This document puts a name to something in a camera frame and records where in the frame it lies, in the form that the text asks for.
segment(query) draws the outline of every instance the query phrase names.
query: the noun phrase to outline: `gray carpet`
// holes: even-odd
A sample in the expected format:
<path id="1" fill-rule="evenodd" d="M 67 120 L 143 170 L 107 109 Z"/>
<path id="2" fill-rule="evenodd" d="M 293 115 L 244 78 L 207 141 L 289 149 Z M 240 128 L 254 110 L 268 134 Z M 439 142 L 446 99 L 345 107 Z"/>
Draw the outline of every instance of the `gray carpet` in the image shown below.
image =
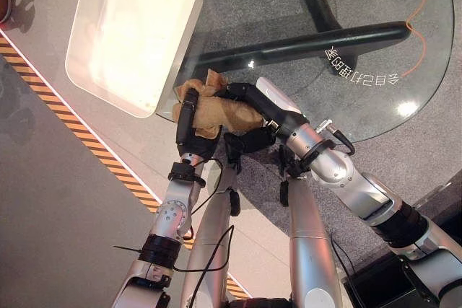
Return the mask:
<path id="1" fill-rule="evenodd" d="M 329 0 L 344 27 L 404 20 L 419 0 Z M 460 19 L 461 0 L 454 0 Z M 270 78 L 298 103 L 314 124 L 325 117 L 356 143 L 354 162 L 362 172 L 378 176 L 408 203 L 416 203 L 436 186 L 444 184 L 461 168 L 461 25 L 456 20 L 453 53 L 445 78 L 436 94 L 450 54 L 451 9 L 448 0 L 427 0 L 413 23 L 427 36 L 426 58 L 415 75 L 401 80 L 399 88 L 358 88 L 332 77 L 319 59 L 304 59 L 226 73 L 232 81 L 254 82 Z M 200 49 L 220 50 L 315 32 L 313 21 L 300 0 L 206 0 L 195 38 Z M 394 71 L 412 66 L 419 58 L 421 43 L 410 37 L 399 46 L 359 58 L 358 69 Z M 416 100 L 422 109 L 411 119 L 397 118 L 399 100 Z M 287 208 L 279 204 L 276 147 L 244 158 L 239 176 L 243 194 L 269 220 L 287 232 Z M 310 182 L 321 215 L 329 231 L 358 265 L 382 242 L 351 215 L 336 196 Z"/>

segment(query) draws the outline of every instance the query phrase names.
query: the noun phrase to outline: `yellow and black hazard stripe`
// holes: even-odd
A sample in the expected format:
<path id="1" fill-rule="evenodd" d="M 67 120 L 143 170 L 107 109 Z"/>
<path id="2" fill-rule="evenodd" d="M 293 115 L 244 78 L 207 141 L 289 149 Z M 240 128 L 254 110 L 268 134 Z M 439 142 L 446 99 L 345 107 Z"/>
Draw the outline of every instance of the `yellow and black hazard stripe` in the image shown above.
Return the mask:
<path id="1" fill-rule="evenodd" d="M 0 35 L 0 54 L 12 68 L 29 84 L 29 87 L 52 109 L 58 118 L 77 136 L 82 143 L 110 170 L 139 202 L 155 213 L 162 201 L 156 200 L 146 188 L 108 151 L 89 129 L 80 122 L 73 112 L 48 88 L 43 80 L 34 72 L 20 54 Z M 194 239 L 184 241 L 188 249 L 193 247 Z M 227 289 L 238 299 L 246 299 L 248 295 L 231 278 L 227 278 Z"/>

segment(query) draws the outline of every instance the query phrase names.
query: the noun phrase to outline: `brown cloth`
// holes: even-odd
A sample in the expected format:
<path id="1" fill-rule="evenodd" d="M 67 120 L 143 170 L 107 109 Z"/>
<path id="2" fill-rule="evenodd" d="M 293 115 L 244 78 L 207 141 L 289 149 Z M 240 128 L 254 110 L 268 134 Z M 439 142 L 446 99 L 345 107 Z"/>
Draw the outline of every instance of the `brown cloth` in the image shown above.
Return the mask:
<path id="1" fill-rule="evenodd" d="M 176 88 L 178 99 L 182 102 L 186 92 L 194 88 L 199 92 L 193 127 L 196 135 L 204 138 L 216 138 L 219 126 L 226 126 L 229 131 L 249 131 L 260 128 L 263 118 L 245 102 L 222 99 L 213 95 L 227 86 L 227 80 L 221 74 L 209 70 L 205 85 L 198 79 L 190 79 Z M 181 104 L 173 106 L 173 119 L 178 122 Z"/>

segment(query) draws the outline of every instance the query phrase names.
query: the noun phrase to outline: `black cable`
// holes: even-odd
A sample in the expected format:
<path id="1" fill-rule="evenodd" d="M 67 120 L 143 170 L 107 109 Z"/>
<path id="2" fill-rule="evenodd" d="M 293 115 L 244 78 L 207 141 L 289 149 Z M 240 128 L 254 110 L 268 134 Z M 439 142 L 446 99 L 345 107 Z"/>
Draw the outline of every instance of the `black cable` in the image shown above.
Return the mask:
<path id="1" fill-rule="evenodd" d="M 113 247 L 118 248 L 118 249 L 123 249 L 123 250 L 130 250 L 131 252 L 137 252 L 141 254 L 141 249 L 127 248 L 127 247 L 122 247 L 120 245 L 113 245 Z"/>
<path id="2" fill-rule="evenodd" d="M 356 297 L 356 300 L 357 302 L 359 303 L 359 305 L 361 306 L 361 308 L 366 308 L 366 305 L 364 304 L 364 302 L 362 301 L 361 297 L 359 296 L 358 294 L 358 291 L 356 290 L 356 286 L 354 286 L 353 284 L 353 281 L 352 281 L 352 278 L 350 277 L 349 273 L 348 273 L 348 270 L 347 270 L 347 267 L 345 266 L 343 260 L 340 258 L 337 250 L 335 249 L 334 247 L 334 238 L 333 238 L 333 232 L 331 232 L 331 243 L 332 243 L 332 249 L 334 250 L 335 252 L 335 255 L 337 256 L 337 258 L 339 259 L 339 262 L 340 262 L 340 265 L 341 267 L 344 269 L 345 271 L 345 274 L 346 274 L 346 280 L 348 281 L 348 284 L 349 284 L 349 287 L 352 289 L 353 291 L 353 294 L 354 294 L 354 297 Z"/>
<path id="3" fill-rule="evenodd" d="M 232 239 L 232 234 L 234 233 L 234 225 L 230 226 L 230 229 L 231 229 L 231 232 L 230 232 L 230 239 L 228 240 L 228 251 L 227 251 L 227 255 L 226 255 L 226 261 L 223 265 L 221 265 L 220 267 L 218 268 L 212 268 L 211 270 L 207 270 L 206 272 L 214 272 L 216 270 L 222 270 L 223 268 L 226 267 L 226 265 L 229 263 L 230 261 L 230 251 L 231 251 L 231 239 Z M 176 270 L 177 272 L 182 272 L 182 273 L 189 273 L 189 272 L 203 272 L 205 269 L 202 268 L 201 270 L 183 270 L 181 268 L 176 268 L 175 266 L 173 266 L 173 269 Z"/>
<path id="4" fill-rule="evenodd" d="M 147 268 L 146 275 L 144 276 L 144 279 L 147 278 L 147 275 L 148 275 L 149 270 L 151 269 L 151 266 L 152 266 L 152 265 L 153 265 L 153 263 L 150 263 L 150 264 L 149 264 L 149 267 Z"/>
<path id="5" fill-rule="evenodd" d="M 189 228 L 189 231 L 191 232 L 190 236 L 183 236 L 183 241 L 191 241 L 194 238 L 194 229 L 193 226 Z"/>
<path id="6" fill-rule="evenodd" d="M 217 186 L 215 187 L 213 193 L 210 194 L 210 196 L 203 203 L 201 203 L 198 208 L 196 208 L 194 211 L 191 212 L 191 215 L 195 214 L 203 205 L 205 205 L 207 202 L 209 202 L 209 200 L 212 198 L 212 196 L 215 195 L 215 193 L 217 192 L 219 184 L 220 184 L 220 182 L 222 180 L 223 164 L 217 158 L 210 158 L 210 159 L 202 160 L 201 162 L 198 162 L 197 164 L 195 164 L 193 167 L 196 167 L 196 166 L 198 166 L 200 164 L 206 163 L 206 162 L 208 162 L 210 160 L 216 162 L 219 165 L 219 168 L 220 168 Z"/>
<path id="7" fill-rule="evenodd" d="M 218 248 L 220 246 L 220 243 L 222 242 L 222 240 L 225 238 L 225 236 L 227 235 L 227 233 L 229 231 L 232 231 L 234 230 L 234 225 L 231 225 L 228 230 L 226 230 L 224 232 L 224 234 L 220 237 L 217 245 L 215 246 L 215 249 L 212 253 L 212 256 L 210 257 L 209 259 L 209 262 L 207 263 L 207 265 L 205 266 L 205 269 L 202 271 L 202 274 L 201 274 L 201 277 L 199 278 L 199 281 L 197 282 L 197 285 L 196 285 L 196 288 L 194 289 L 194 292 L 193 292 L 193 296 L 191 296 L 191 301 L 189 302 L 189 306 L 188 308 L 193 308 L 193 304 L 194 304 L 194 300 L 196 299 L 196 296 L 197 296 L 197 291 L 199 291 L 199 287 L 201 286 L 201 283 L 205 277 L 205 275 L 207 274 L 207 272 L 209 271 L 209 267 L 210 265 L 212 264 L 212 261 L 214 260 L 215 258 L 215 254 L 217 254 L 217 251 L 218 251 Z"/>
<path id="8" fill-rule="evenodd" d="M 348 259 L 349 261 L 349 264 L 351 265 L 352 269 L 353 269 L 353 273 L 356 274 L 356 270 L 354 269 L 354 266 L 353 266 L 353 262 L 352 262 L 352 259 L 349 258 L 347 252 L 344 250 L 344 248 L 340 247 L 339 243 L 337 243 L 337 241 L 334 239 L 334 237 L 332 236 L 331 234 L 331 242 L 333 245 L 336 245 L 342 253 L 345 254 L 346 258 Z"/>

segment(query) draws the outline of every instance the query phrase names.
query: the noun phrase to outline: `white tray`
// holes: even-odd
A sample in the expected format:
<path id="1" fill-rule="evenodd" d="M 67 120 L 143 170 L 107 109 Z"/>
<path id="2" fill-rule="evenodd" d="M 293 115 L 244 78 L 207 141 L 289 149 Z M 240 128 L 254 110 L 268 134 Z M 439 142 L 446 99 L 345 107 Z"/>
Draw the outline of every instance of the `white tray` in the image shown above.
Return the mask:
<path id="1" fill-rule="evenodd" d="M 79 0 L 66 55 L 78 87 L 136 117 L 167 101 L 203 0 Z"/>

